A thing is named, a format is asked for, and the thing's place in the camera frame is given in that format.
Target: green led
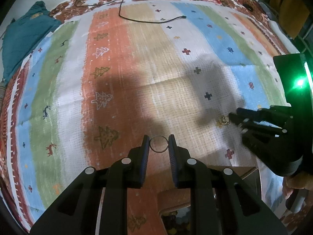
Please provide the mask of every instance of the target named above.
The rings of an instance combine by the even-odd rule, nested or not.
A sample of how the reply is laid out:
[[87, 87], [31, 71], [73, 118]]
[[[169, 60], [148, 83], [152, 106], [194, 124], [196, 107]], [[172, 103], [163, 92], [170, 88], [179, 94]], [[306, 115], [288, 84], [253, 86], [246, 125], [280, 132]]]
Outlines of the green led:
[[304, 80], [298, 80], [297, 85], [298, 86], [303, 86]]
[[294, 88], [296, 89], [302, 89], [302, 88], [305, 88], [306, 86], [306, 78], [304, 77], [301, 77], [301, 78], [297, 78], [294, 82]]

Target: person's hand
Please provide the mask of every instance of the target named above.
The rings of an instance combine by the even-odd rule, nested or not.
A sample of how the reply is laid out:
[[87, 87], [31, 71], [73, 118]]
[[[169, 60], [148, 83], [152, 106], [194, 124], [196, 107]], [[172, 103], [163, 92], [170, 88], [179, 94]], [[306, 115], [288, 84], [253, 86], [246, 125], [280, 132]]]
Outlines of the person's hand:
[[313, 175], [306, 172], [300, 172], [294, 177], [284, 177], [283, 180], [283, 195], [288, 199], [294, 189], [313, 190]]

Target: red cross pattern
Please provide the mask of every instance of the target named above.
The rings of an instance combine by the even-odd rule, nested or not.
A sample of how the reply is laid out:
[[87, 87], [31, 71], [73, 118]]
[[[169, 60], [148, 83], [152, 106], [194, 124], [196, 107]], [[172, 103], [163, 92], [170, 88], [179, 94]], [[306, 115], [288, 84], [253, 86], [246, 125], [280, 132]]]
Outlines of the red cross pattern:
[[232, 159], [232, 158], [233, 158], [232, 155], [233, 155], [235, 152], [234, 152], [234, 151], [231, 151], [230, 149], [227, 149], [226, 152], [227, 152], [227, 154], [225, 155], [225, 158], [228, 157], [229, 160]]
[[184, 50], [182, 52], [185, 53], [186, 55], [189, 55], [189, 53], [191, 53], [191, 51], [186, 49], [186, 48], [184, 48]]

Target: bed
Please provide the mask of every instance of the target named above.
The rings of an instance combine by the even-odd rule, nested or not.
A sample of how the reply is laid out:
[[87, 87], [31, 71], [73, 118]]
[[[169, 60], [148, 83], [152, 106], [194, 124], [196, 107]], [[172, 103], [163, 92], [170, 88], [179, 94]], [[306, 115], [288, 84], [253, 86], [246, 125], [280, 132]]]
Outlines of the bed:
[[[287, 54], [255, 0], [68, 0], [62, 25], [8, 83], [1, 113], [4, 197], [26, 230], [87, 166], [103, 169], [149, 136], [174, 134], [210, 166], [258, 167], [263, 200], [282, 178], [221, 117], [287, 105], [273, 56]], [[128, 232], [164, 233], [158, 195], [174, 188], [167, 152], [150, 152], [144, 188], [128, 191]]]

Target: ring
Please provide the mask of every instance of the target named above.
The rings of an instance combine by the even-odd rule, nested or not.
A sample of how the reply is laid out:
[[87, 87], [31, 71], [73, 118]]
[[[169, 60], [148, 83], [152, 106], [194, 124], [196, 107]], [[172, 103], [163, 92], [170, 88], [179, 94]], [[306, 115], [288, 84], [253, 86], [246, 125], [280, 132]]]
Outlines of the ring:
[[[166, 142], [167, 142], [167, 147], [166, 147], [166, 149], [164, 149], [164, 150], [162, 150], [162, 151], [156, 151], [156, 150], [154, 150], [154, 149], [151, 147], [151, 140], [152, 140], [154, 137], [158, 137], [158, 136], [164, 138], [164, 139], [166, 140]], [[165, 138], [165, 137], [162, 136], [162, 135], [155, 135], [155, 136], [153, 136], [153, 137], [149, 140], [149, 146], [150, 146], [150, 148], [152, 149], [153, 152], [156, 152], [156, 153], [163, 153], [163, 152], [165, 152], [165, 151], [168, 149], [168, 140], [167, 140], [167, 138]]]

